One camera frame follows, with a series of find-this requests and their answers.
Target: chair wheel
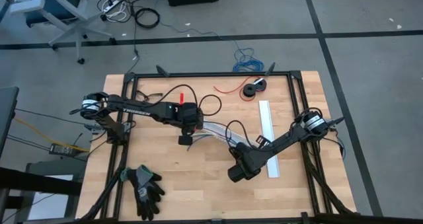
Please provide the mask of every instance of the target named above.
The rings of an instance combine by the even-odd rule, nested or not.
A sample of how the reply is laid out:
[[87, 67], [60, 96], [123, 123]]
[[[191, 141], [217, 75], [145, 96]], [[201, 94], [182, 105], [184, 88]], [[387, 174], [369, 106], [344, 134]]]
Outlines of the chair wheel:
[[112, 45], [117, 45], [118, 42], [116, 41], [116, 39], [114, 38], [109, 38], [108, 41], [112, 44]]

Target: chair base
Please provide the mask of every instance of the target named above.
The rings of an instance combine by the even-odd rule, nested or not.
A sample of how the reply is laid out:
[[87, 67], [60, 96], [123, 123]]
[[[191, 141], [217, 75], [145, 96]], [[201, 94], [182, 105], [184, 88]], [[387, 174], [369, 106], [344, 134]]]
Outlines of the chair base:
[[113, 35], [111, 35], [110, 33], [88, 28], [88, 25], [97, 18], [98, 18], [98, 14], [91, 16], [88, 20], [84, 20], [84, 21], [80, 20], [67, 26], [67, 28], [64, 30], [62, 34], [60, 34], [59, 36], [56, 36], [53, 40], [49, 41], [48, 44], [52, 47], [53, 50], [56, 51], [58, 47], [55, 45], [55, 43], [65, 38], [68, 38], [70, 36], [74, 36], [75, 47], [77, 50], [77, 62], [80, 63], [81, 65], [84, 64], [85, 60], [81, 57], [81, 47], [82, 47], [81, 37], [84, 39], [87, 39], [88, 38], [87, 33], [97, 34], [100, 36], [107, 36], [109, 37], [109, 41], [113, 45], [117, 44], [116, 40], [113, 38]]

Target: power strip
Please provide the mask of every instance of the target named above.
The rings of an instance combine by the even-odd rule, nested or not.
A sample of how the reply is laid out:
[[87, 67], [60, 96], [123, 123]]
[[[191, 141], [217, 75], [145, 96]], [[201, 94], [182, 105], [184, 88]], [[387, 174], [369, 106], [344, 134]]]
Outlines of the power strip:
[[111, 4], [110, 6], [107, 6], [103, 12], [107, 13], [108, 11], [112, 10], [114, 7], [116, 7], [119, 3], [121, 3], [123, 0], [114, 0], [113, 4]]

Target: black glove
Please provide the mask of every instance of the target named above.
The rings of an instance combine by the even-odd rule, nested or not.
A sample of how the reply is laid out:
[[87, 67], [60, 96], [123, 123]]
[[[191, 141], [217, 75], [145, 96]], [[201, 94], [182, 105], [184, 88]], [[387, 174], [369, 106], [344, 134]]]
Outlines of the black glove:
[[143, 220], [153, 220], [153, 214], [160, 212], [156, 202], [160, 202], [160, 195], [165, 195], [165, 191], [155, 183], [161, 180], [161, 176], [140, 165], [136, 170], [127, 168], [121, 179], [129, 180], [134, 187], [137, 215]]

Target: yellow cable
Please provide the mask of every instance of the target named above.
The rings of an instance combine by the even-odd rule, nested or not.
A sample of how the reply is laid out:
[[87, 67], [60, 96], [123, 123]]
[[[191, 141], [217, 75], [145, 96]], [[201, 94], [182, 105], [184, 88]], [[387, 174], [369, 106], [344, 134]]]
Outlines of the yellow cable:
[[64, 144], [62, 142], [54, 141], [53, 139], [50, 139], [47, 135], [44, 135], [42, 132], [40, 132], [40, 130], [38, 130], [33, 125], [31, 125], [31, 124], [29, 124], [29, 123], [27, 123], [25, 121], [22, 121], [19, 118], [13, 118], [13, 119], [15, 119], [15, 121], [17, 121], [17, 122], [19, 122], [21, 124], [24, 124], [24, 125], [28, 126], [32, 130], [34, 130], [36, 133], [38, 133], [39, 135], [41, 135], [44, 139], [48, 140], [50, 143], [55, 143], [55, 144], [58, 144], [58, 145], [61, 145], [61, 146], [64, 146], [64, 147], [69, 147], [69, 148], [72, 148], [72, 149], [76, 149], [78, 151], [89, 152], [88, 149], [83, 149], [83, 148], [79, 148], [79, 147], [76, 147], [76, 146], [73, 146], [73, 145], [68, 145], [68, 144]]

